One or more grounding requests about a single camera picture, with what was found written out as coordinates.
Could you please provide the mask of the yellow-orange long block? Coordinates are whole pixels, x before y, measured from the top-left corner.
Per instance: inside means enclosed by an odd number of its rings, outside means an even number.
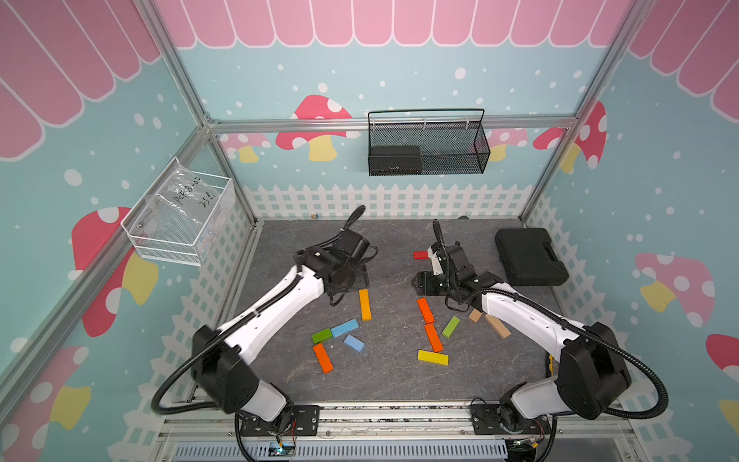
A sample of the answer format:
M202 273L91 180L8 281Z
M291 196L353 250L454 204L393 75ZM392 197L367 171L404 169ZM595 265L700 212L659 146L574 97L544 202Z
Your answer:
M359 291L359 301L362 321L371 321L373 319L373 313L371 313L371 302L370 302L369 291L362 289Z

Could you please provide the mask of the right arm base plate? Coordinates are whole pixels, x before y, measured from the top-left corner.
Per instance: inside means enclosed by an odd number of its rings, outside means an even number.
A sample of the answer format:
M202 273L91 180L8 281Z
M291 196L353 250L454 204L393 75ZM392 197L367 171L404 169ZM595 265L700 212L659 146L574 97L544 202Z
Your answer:
M527 420L507 406L473 402L469 406L475 435L528 435L543 437L550 432L546 417Z

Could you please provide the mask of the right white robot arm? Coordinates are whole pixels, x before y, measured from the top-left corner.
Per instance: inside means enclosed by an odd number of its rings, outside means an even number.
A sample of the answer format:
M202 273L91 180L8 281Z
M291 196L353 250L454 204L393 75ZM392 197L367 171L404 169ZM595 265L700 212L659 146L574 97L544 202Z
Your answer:
M568 319L496 275L477 273L461 244L446 243L440 221L433 221L432 229L435 242L428 249L432 269L417 275L417 292L440 296L451 311L475 309L502 321L535 342L559 366L551 377L523 382L500 398L498 419L505 431L520 433L541 416L577 415L594 420L607 414L649 420L667 410L669 394L664 382L646 363L619 346L610 327ZM654 385L656 402L646 410L629 411L612 405L631 387L631 368Z

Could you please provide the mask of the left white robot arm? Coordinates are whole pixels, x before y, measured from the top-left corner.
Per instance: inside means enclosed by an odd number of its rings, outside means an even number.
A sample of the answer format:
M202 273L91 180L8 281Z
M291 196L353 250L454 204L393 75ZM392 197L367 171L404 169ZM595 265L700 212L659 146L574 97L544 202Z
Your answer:
M294 254L286 276L265 296L218 328L204 326L192 338L192 355L159 386L152 411L169 416L204 409L234 415L237 422L257 419L274 435L282 435L294 421L292 400L275 385L257 377L251 364L264 346L301 309L321 296L331 305L354 291L371 256L370 242L352 230L365 213L357 207L334 237L306 246ZM164 404L165 394L183 375L190 375L206 392L206 402Z

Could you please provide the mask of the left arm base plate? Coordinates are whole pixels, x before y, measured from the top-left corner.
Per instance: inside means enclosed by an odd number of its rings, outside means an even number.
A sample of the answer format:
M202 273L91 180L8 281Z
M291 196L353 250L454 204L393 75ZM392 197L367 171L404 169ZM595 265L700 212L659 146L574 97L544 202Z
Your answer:
M316 436L318 434L319 417L321 408L318 405L295 405L291 404L281 411L281 414L273 422L267 422L257 416L242 413L238 431L244 437L280 436L281 438L292 438L293 436Z

